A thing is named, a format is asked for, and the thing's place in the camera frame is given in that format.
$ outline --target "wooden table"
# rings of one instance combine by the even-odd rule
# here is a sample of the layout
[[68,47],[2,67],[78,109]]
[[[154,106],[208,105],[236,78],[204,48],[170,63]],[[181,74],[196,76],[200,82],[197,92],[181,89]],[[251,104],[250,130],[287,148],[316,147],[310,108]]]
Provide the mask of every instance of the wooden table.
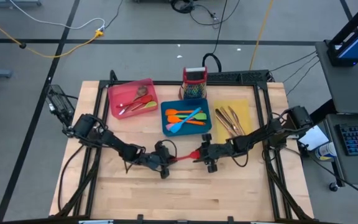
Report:
[[[83,113],[93,113],[98,91],[98,82],[83,82],[76,106],[76,121]],[[155,86],[159,102],[178,99],[179,86]],[[288,108],[282,83],[269,83],[268,92],[272,111],[281,113]],[[263,94],[260,94],[265,113]],[[252,127],[259,128],[252,87],[248,86],[208,86],[208,101],[224,99],[244,99],[249,102]],[[209,110],[213,115],[213,103]],[[118,120],[109,113],[107,125],[114,134],[126,143],[145,146],[154,150],[158,140],[166,139],[162,134],[160,110]],[[178,147],[178,155],[187,155],[201,144],[201,135],[177,136],[170,138]],[[77,139],[69,139],[62,167],[68,158],[79,148]],[[296,142],[288,140],[288,147],[296,148]],[[218,172],[209,174],[203,163],[190,160],[170,166],[170,176],[162,180],[160,174],[146,167],[133,166],[128,174],[118,153],[113,149],[103,149],[98,179],[94,195],[92,218],[136,219],[143,214],[147,220],[204,220],[223,221],[233,216],[236,221],[274,221],[272,202],[265,163],[261,158],[262,144],[256,144],[249,152],[249,162],[240,168],[230,158],[220,159]],[[85,150],[80,152],[65,172],[62,190],[62,205],[72,196],[78,186]],[[299,156],[281,151],[283,170],[288,191],[309,215],[313,216],[308,189]],[[238,158],[243,163],[245,157]],[[57,189],[50,214],[58,212]],[[284,218],[282,197],[277,196],[280,214]]]

